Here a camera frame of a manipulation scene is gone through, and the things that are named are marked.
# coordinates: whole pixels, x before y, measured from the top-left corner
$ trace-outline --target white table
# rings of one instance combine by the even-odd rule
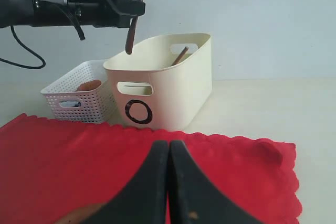
[[[0,126],[21,113],[51,118],[39,93],[46,85],[0,84]],[[116,114],[110,123],[121,120]],[[335,223],[336,79],[217,81],[185,132],[295,143],[300,222]]]

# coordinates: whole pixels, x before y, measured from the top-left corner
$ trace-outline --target red cloth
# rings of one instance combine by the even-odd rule
[[[21,115],[0,129],[0,223],[53,223],[113,198],[155,140],[183,140],[217,188],[263,223],[298,223],[294,144]]]

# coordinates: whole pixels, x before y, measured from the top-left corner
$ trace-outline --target white wall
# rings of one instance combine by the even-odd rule
[[[137,41],[166,33],[213,35],[215,79],[336,77],[335,0],[146,0]],[[124,49],[127,30],[18,27],[22,41],[45,57],[43,70],[0,63],[0,81],[50,82],[79,63]],[[39,64],[0,30],[0,56]]]

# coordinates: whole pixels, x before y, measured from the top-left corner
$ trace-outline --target black circle marking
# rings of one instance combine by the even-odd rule
[[[136,118],[134,118],[134,117],[131,116],[130,110],[131,110],[131,107],[133,106],[133,104],[135,104],[135,103],[139,103],[141,105],[144,105],[145,108],[147,109],[148,116],[147,116],[147,118],[145,120],[140,121],[140,120],[138,120],[138,119],[136,119]],[[125,106],[125,113],[126,113],[126,116],[129,119],[131,119],[134,123],[149,124],[153,120],[153,112],[152,112],[151,108],[145,102],[140,101],[140,100],[131,100],[131,101],[129,101],[126,104],[126,106]]]

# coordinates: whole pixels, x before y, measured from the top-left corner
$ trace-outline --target small white basket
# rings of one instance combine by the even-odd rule
[[[193,44],[179,64],[181,51]],[[175,34],[147,39],[104,63],[126,124],[168,131],[189,125],[212,92],[211,36]]]
[[[107,75],[105,60],[86,61],[41,90],[56,119],[102,123],[116,109]],[[75,92],[83,83],[100,80],[101,85],[92,91]]]

